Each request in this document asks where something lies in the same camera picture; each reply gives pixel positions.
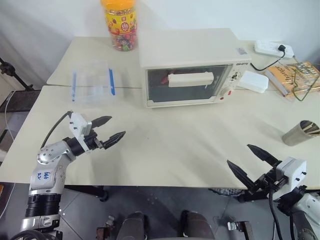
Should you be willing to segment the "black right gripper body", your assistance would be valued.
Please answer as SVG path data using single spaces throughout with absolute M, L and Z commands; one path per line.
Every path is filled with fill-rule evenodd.
M 279 191 L 285 184 L 288 183 L 288 177 L 285 176 L 282 167 L 284 166 L 283 161 L 275 163 L 271 170 L 260 176 L 254 183 L 253 187 L 249 188 L 249 192 L 254 194 L 259 190 L 269 193 L 270 190 L 273 192 Z

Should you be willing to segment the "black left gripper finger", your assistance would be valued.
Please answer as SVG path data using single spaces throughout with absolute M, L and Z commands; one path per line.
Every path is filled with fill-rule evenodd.
M 91 121 L 92 128 L 98 128 L 106 124 L 112 116 L 101 116 Z
M 102 143 L 102 147 L 106 150 L 109 149 L 110 147 L 114 146 L 117 144 L 126 134 L 125 131 L 118 132 L 114 135 L 112 135 L 107 141 Z

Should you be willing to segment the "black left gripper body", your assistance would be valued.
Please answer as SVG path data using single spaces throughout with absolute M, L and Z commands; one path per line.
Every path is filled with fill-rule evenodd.
M 89 152 L 95 149 L 101 149 L 103 147 L 103 144 L 100 140 L 98 140 L 98 134 L 91 130 L 88 135 L 85 135 L 83 137 L 84 142 L 84 151 Z

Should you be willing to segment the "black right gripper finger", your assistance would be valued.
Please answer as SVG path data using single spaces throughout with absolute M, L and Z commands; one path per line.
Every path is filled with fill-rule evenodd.
M 247 147 L 253 152 L 255 156 L 257 156 L 260 160 L 268 163 L 270 166 L 274 167 L 279 164 L 279 160 L 264 149 L 252 144 L 248 144 Z
M 255 183 L 248 177 L 247 173 L 244 172 L 238 165 L 233 162 L 227 160 L 227 165 L 234 174 L 234 176 L 240 180 L 250 192 L 255 191 Z

